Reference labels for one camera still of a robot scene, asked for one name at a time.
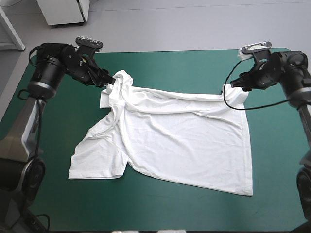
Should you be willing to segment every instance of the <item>shirt sleeve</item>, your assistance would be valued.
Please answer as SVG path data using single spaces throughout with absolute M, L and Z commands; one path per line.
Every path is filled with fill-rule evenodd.
M 108 138 L 85 138 L 71 157 L 69 179 L 114 179 L 123 175 L 128 157 Z

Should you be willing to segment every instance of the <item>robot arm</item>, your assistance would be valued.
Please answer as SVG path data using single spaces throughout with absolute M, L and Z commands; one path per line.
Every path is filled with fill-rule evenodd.
M 270 42 L 242 47 L 239 56 L 242 60 L 253 58 L 255 64 L 249 72 L 231 81 L 232 87 L 242 87 L 244 91 L 264 90 L 280 83 L 289 104 L 299 112 L 303 128 L 311 148 L 311 76 L 308 72 L 307 56 L 300 51 L 270 53 Z M 304 165 L 297 175 L 302 209 L 307 223 L 292 232 L 311 230 L 311 150 L 302 158 Z
M 27 210 L 45 172 L 35 136 L 46 101 L 55 96 L 64 75 L 84 85 L 103 87 L 114 83 L 108 71 L 99 68 L 93 59 L 102 42 L 80 36 L 76 43 L 77 50 L 73 45 L 44 43 L 31 51 L 37 51 L 37 58 L 27 87 L 30 95 L 9 133 L 0 141 L 0 232 L 46 231 Z

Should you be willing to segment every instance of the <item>wire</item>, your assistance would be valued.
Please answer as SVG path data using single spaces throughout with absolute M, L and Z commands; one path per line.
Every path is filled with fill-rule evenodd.
M 29 61 L 29 64 L 31 64 L 32 66 L 34 67 L 37 67 L 37 65 L 35 65 L 32 61 L 31 61 L 31 54 L 33 54 L 36 50 L 39 50 L 39 49 L 42 49 L 43 46 L 36 46 L 34 47 L 30 52 L 29 52 L 29 55 L 28 55 L 28 61 Z
M 47 214 L 40 214 L 40 215 L 35 215 L 35 217 L 46 217 L 47 221 L 48 221 L 48 225 L 47 225 L 47 233 L 50 232 L 50 224 L 51 224 L 51 219 L 50 216 L 48 216 Z
M 18 2 L 15 2 L 15 3 L 13 3 L 13 4 L 11 4 L 11 5 L 8 5 L 8 6 L 3 6 L 3 5 L 0 5 L 0 6 L 2 6 L 2 7 L 10 7 L 10 6 L 14 6 L 14 5 L 20 3 L 21 1 L 22 1 L 22 0 L 19 0 Z
M 29 92 L 28 90 L 22 89 L 22 90 L 20 90 L 20 91 L 18 92 L 18 94 L 17 94 L 17 97 L 18 97 L 20 100 L 26 100 L 26 99 L 28 99 L 28 97 L 23 98 L 23 97 L 20 96 L 23 92 L 28 92 L 28 93 L 29 93 L 28 97 L 31 97 L 31 94 L 30 94 L 30 92 Z M 39 115 L 39 119 L 38 119 L 38 120 L 39 120 L 39 123 L 38 123 L 37 141 L 36 141 L 36 146 L 35 146 L 35 155 L 34 155 L 34 157 L 33 157 L 33 161 L 35 161 L 35 160 L 38 158 L 38 156 L 39 156 L 39 145 L 40 145 L 41 125 L 42 125 L 42 109 L 41 109 L 41 106 L 40 106 L 40 100 L 46 102 L 44 98 L 38 98 L 38 97 L 35 98 L 36 105 L 37 105 L 37 108 L 38 108 L 38 115 Z M 30 173 L 33 173 L 34 167 L 35 167 L 35 166 L 32 166 Z M 50 231 L 50 224 L 51 224 L 51 219 L 50 219 L 50 217 L 49 217 L 47 214 L 35 215 L 35 217 L 46 217 L 46 219 L 48 220 L 48 225 L 47 225 L 47 231 L 46 231 L 46 232 L 48 233 L 48 232 Z
M 224 90 L 223 90 L 223 98 L 224 98 L 224 102 L 225 104 L 229 107 L 232 108 L 234 110 L 239 110 L 239 111 L 245 111 L 245 110 L 255 110 L 255 109 L 260 109 L 260 108 L 267 108 L 267 107 L 272 107 L 272 106 L 276 106 L 282 103 L 286 103 L 289 102 L 291 100 L 294 99 L 289 99 L 289 100 L 282 100 L 280 102 L 276 102 L 276 103 L 271 103 L 271 104 L 267 104 L 267 105 L 262 105 L 262 106 L 258 106 L 258 107 L 251 107 L 251 108 L 235 108 L 232 107 L 231 105 L 228 104 L 227 100 L 225 99 L 225 86 L 227 85 L 228 79 L 230 78 L 231 74 L 233 73 L 233 71 L 235 70 L 235 68 L 241 63 L 242 61 L 239 61 L 238 63 L 235 64 L 235 66 L 233 67 L 233 69 L 231 70 L 231 72 L 228 74 L 227 78 L 225 79 L 225 84 L 224 84 Z

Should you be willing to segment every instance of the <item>green tabletop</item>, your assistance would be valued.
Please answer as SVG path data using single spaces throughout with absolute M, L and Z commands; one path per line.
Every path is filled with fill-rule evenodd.
M 237 50 L 99 53 L 95 59 L 112 74 L 124 69 L 135 86 L 207 94 L 220 94 L 238 62 Z M 232 78 L 252 65 L 243 62 Z M 28 66 L 17 90 L 27 86 L 33 71 Z M 254 195 L 246 197 L 157 180 L 130 166 L 118 179 L 68 180 L 75 146 L 109 112 L 99 109 L 100 93 L 65 76 L 45 109 L 40 147 L 47 171 L 31 210 L 49 214 L 51 230 L 273 231 L 304 222 L 296 174 L 308 143 L 298 113 L 288 104 L 247 112 Z M 251 91 L 245 106 L 283 99 L 276 85 Z M 1 138 L 23 104 L 15 93 L 0 124 Z

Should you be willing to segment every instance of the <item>white t-shirt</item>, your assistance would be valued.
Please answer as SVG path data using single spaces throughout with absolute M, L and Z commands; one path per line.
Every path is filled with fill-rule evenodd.
M 182 94 L 132 86 L 124 71 L 102 91 L 111 112 L 88 132 L 71 158 L 69 179 L 112 179 L 127 163 L 147 176 L 252 195 L 252 163 L 245 111 L 222 95 Z M 247 92 L 226 86 L 239 108 Z

